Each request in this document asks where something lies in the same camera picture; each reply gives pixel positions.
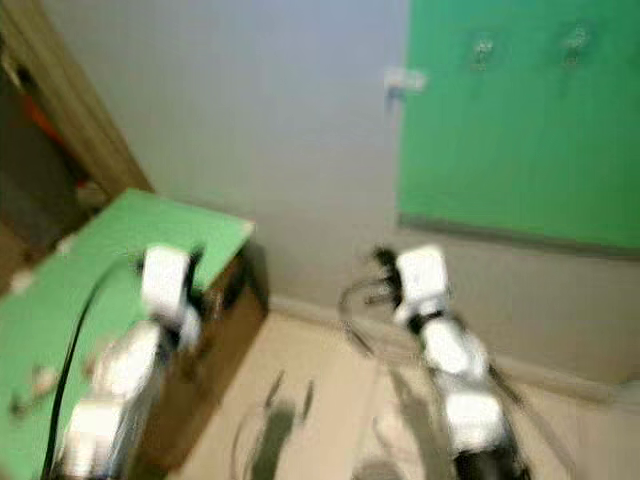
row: green tabletop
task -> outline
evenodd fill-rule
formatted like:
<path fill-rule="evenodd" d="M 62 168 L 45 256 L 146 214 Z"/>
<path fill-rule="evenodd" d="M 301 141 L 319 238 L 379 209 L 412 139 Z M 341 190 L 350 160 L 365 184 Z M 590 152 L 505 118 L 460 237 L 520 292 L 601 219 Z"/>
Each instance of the green tabletop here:
<path fill-rule="evenodd" d="M 195 279 L 204 287 L 252 230 L 245 220 L 129 190 L 79 232 L 68 253 L 54 253 L 43 262 L 27 290 L 5 296 L 0 302 L 0 472 L 14 480 L 39 474 L 53 395 L 21 419 L 9 414 L 9 404 L 14 394 L 28 398 L 34 366 L 60 369 L 76 319 L 102 272 L 149 245 L 204 245 Z M 117 337 L 144 315 L 140 278 L 125 265 L 114 269 L 85 322 L 65 390 L 61 430 L 87 388 L 83 360 L 97 344 Z"/>

